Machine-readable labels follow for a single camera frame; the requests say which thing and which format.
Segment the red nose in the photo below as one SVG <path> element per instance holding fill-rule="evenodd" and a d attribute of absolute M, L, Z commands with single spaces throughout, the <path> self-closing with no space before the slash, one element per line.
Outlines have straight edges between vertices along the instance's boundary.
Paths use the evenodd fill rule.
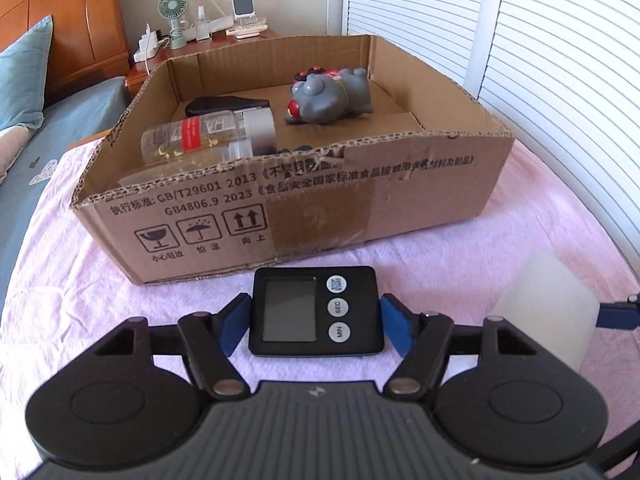
<path fill-rule="evenodd" d="M 298 104 L 298 101 L 289 101 L 287 110 L 289 111 L 289 115 L 291 117 L 294 117 L 296 119 L 300 118 L 300 105 Z"/>

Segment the cardboard box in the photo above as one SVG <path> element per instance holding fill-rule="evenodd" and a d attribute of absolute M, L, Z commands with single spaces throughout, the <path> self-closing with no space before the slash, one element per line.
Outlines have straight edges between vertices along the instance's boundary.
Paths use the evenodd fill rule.
<path fill-rule="evenodd" d="M 368 69 L 375 112 L 284 122 L 292 76 Z M 202 95 L 269 99 L 278 148 L 141 186 L 140 137 Z M 71 207 L 135 284 L 221 274 L 480 214 L 513 134 L 463 89 L 372 36 L 276 38 L 169 60 L 101 142 Z"/>

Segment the white louvered door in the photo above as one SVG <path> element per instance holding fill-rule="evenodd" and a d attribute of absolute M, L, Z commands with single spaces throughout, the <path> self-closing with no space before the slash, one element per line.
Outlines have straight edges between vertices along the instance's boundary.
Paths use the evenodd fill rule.
<path fill-rule="evenodd" d="M 640 276 L 640 0 L 344 3 L 345 32 L 393 41 L 507 123 Z"/>
<path fill-rule="evenodd" d="M 377 34 L 462 84 L 480 0 L 344 0 L 349 34 Z"/>

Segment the fan stand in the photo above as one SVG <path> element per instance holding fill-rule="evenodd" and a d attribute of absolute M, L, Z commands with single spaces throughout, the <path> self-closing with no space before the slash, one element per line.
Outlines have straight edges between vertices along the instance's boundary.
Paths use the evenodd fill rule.
<path fill-rule="evenodd" d="M 171 23 L 171 31 L 169 31 L 169 48 L 175 50 L 176 48 L 182 48 L 187 45 L 187 40 L 184 39 L 184 34 L 180 28 L 180 19 L 175 18 L 169 20 Z"/>

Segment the toy hippo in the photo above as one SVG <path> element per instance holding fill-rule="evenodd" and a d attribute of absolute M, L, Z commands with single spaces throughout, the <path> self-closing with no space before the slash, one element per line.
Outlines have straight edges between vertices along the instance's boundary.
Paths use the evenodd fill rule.
<path fill-rule="evenodd" d="M 314 67 L 311 73 L 296 75 L 291 94 L 293 100 L 285 114 L 289 124 L 327 124 L 345 116 L 373 113 L 364 68 L 326 72 Z"/>

